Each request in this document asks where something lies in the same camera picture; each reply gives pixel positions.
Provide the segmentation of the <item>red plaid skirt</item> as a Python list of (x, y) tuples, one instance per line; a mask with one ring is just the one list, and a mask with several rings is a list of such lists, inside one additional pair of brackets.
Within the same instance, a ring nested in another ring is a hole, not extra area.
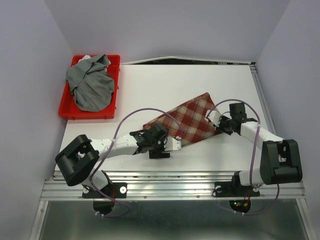
[(205, 120), (208, 110), (214, 107), (209, 93), (204, 93), (168, 111), (173, 118), (162, 114), (144, 124), (144, 130), (150, 129), (154, 124), (160, 123), (168, 129), (170, 137), (177, 137), (180, 131), (182, 146), (198, 143), (207, 138), (217, 136), (219, 131)]

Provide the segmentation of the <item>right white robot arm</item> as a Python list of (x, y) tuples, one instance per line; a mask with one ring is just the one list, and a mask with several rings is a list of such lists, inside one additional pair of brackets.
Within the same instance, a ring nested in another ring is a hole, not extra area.
[(261, 127), (260, 119), (249, 118), (245, 103), (231, 103), (227, 117), (216, 110), (208, 111), (206, 117), (219, 132), (233, 133), (253, 143), (253, 152), (261, 151), (259, 167), (254, 167), (255, 153), (251, 156), (249, 170), (236, 171), (231, 181), (215, 182), (213, 196), (217, 198), (260, 195), (263, 185), (299, 183), (303, 178), (298, 143), (283, 139)]

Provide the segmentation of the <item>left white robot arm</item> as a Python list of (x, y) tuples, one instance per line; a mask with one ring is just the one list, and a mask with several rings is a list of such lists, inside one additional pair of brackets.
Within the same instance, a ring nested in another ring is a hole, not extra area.
[(180, 139), (169, 136), (169, 130), (157, 123), (150, 129), (132, 131), (113, 139), (78, 135), (55, 157), (55, 162), (68, 186), (82, 185), (88, 193), (111, 198), (117, 190), (107, 173), (95, 166), (97, 163), (144, 153), (148, 153), (150, 159), (166, 159), (171, 151), (181, 148)]

